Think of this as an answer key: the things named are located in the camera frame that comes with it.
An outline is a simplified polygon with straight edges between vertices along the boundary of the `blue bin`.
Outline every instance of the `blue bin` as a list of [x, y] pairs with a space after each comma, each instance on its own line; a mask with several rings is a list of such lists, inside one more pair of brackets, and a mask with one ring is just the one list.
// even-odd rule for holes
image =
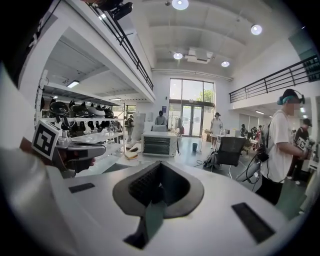
[[198, 147], [198, 143], [192, 143], [192, 151], [196, 152]]

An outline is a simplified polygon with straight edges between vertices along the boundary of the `glass door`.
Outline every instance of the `glass door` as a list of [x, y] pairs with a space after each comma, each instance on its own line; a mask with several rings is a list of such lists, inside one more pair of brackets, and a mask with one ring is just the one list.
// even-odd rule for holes
[[182, 125], [184, 127], [184, 136], [190, 136], [191, 134], [191, 109], [190, 105], [183, 105], [182, 106]]
[[203, 106], [183, 105], [182, 122], [184, 136], [200, 137], [203, 126]]
[[192, 129], [191, 129], [191, 136], [192, 137], [200, 137], [202, 125], [203, 125], [203, 118], [202, 118], [202, 106], [193, 106], [192, 107]]

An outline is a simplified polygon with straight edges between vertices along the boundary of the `black shirt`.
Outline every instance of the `black shirt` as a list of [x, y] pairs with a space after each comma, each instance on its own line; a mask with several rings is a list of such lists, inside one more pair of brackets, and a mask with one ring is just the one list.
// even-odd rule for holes
[[304, 130], [302, 127], [300, 127], [296, 131], [295, 136], [294, 136], [294, 140], [293, 140], [295, 145], [297, 145], [297, 141], [298, 141], [299, 137], [301, 137], [302, 139], [304, 139], [306, 141], [309, 138], [308, 130]]

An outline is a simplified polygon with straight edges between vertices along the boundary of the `railing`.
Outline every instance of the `railing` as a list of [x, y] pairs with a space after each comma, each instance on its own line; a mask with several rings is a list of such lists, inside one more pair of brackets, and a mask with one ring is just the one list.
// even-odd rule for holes
[[230, 103], [318, 80], [320, 64], [314, 55], [229, 93]]
[[126, 33], [120, 26], [117, 20], [113, 18], [113, 15], [110, 11], [103, 11], [99, 8], [95, 7], [93, 4], [88, 3], [88, 6], [91, 10], [99, 17], [101, 22], [110, 30], [110, 32], [114, 35], [115, 39], [119, 42], [119, 44], [123, 47], [125, 52], [129, 55], [130, 59], [133, 61], [136, 68], [140, 71], [146, 83], [149, 85], [151, 90], [153, 90], [154, 85], [148, 76], [144, 66], [141, 63], [134, 47], [129, 41]]

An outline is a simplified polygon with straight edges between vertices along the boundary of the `ceiling light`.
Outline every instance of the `ceiling light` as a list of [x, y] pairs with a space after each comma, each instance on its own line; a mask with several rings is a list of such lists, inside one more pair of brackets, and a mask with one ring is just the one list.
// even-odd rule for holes
[[75, 87], [79, 83], [80, 83], [79, 81], [73, 80], [67, 87], [72, 88], [72, 87]]
[[228, 67], [229, 65], [230, 65], [229, 61], [224, 61], [221, 63], [221, 66], [225, 68]]
[[182, 55], [182, 53], [180, 53], [180, 52], [176, 52], [176, 53], [173, 55], [173, 57], [174, 57], [176, 60], [180, 60], [180, 59], [182, 59], [183, 55]]
[[173, 8], [181, 11], [188, 8], [189, 2], [188, 0], [172, 0], [172, 6]]
[[262, 27], [260, 25], [253, 25], [251, 27], [251, 33], [254, 35], [260, 35], [262, 32]]
[[104, 19], [105, 17], [107, 17], [105, 14], [102, 14], [101, 16], [99, 16], [99, 19], [102, 20]]

